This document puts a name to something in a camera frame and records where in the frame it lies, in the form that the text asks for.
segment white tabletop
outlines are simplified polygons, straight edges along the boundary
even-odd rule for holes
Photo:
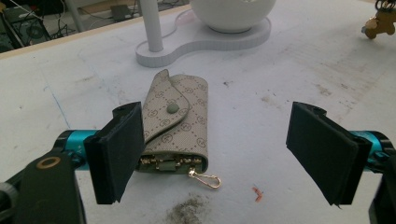
[[[286,148],[286,135],[298,101],[326,109],[348,130],[396,141],[396,36],[362,34],[374,14],[367,1],[278,0],[263,45],[196,51],[165,67],[209,83],[206,173],[223,185],[211,190],[185,175],[135,172],[120,203],[97,205],[89,172],[77,171],[88,222],[369,223],[381,175],[362,175],[352,205],[329,206]],[[116,106],[143,102],[162,70],[136,62],[145,39],[143,22],[126,21],[0,54],[0,180],[48,152],[64,130],[101,129]],[[259,203],[253,187],[263,191]]]

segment key holder wallet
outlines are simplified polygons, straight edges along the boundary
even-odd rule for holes
[[[189,175],[219,187],[216,176],[200,175],[208,166],[207,93],[207,82],[200,77],[169,77],[168,70],[154,77],[142,110],[146,149],[137,171]],[[219,184],[209,185],[198,175]]]

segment white vase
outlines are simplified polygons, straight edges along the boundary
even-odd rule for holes
[[[242,33],[262,21],[276,0],[190,0],[203,23],[222,33]]]

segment white vase base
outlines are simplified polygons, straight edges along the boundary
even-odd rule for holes
[[[265,18],[243,33],[225,34],[212,30],[195,17],[192,10],[180,13],[173,24],[162,24],[171,30],[163,36],[163,50],[149,51],[147,41],[135,49],[137,62],[146,67],[164,67],[196,50],[251,49],[264,43],[271,33],[271,22]]]

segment gold metal clasp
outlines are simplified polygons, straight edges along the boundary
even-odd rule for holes
[[[204,180],[200,179],[197,176],[210,178],[210,179],[216,179],[218,181],[218,184],[217,185],[208,184]],[[215,176],[215,175],[201,175],[201,174],[198,174],[198,173],[195,172],[195,168],[194,167],[190,167],[190,169],[189,169],[189,177],[197,179],[198,181],[200,181],[201,183],[207,185],[208,187],[210,187],[212,189],[218,189],[220,187],[220,185],[221,185],[221,180],[217,176]]]

